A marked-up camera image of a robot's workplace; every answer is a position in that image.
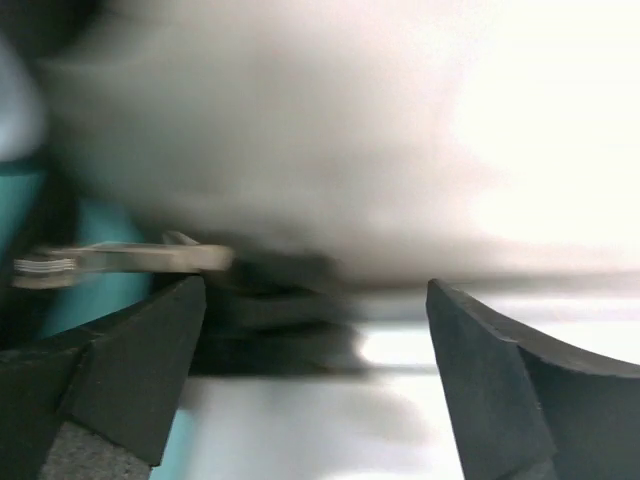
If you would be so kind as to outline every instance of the teal object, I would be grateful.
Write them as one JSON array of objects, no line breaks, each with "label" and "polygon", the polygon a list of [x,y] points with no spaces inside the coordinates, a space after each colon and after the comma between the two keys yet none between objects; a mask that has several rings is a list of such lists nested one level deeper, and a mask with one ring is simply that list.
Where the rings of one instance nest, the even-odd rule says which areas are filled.
[{"label": "teal object", "polygon": [[[0,249],[5,249],[13,231],[26,215],[39,186],[41,173],[0,174]],[[114,207],[83,201],[80,206],[79,243],[139,242],[142,237],[127,215]],[[41,337],[77,327],[113,311],[128,307],[149,292],[151,276],[110,273],[68,289],[52,308]],[[179,410],[174,419],[162,466],[153,470],[152,480],[179,480],[189,453],[192,418]]]}]

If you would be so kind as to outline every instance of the teal surface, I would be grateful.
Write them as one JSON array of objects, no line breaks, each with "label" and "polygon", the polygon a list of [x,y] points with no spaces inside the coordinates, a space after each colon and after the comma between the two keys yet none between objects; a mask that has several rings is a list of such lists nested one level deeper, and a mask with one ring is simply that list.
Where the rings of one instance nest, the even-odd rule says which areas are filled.
[{"label": "teal surface", "polygon": [[[0,175],[0,249],[6,248],[13,230],[25,215],[42,182],[39,174]],[[81,244],[138,242],[141,237],[126,214],[93,202],[81,205]],[[150,287],[145,274],[112,273],[65,291],[50,312],[41,336],[49,336],[125,308],[144,298]],[[188,456],[192,419],[189,412],[176,414],[163,464],[152,480],[179,480]]]}]

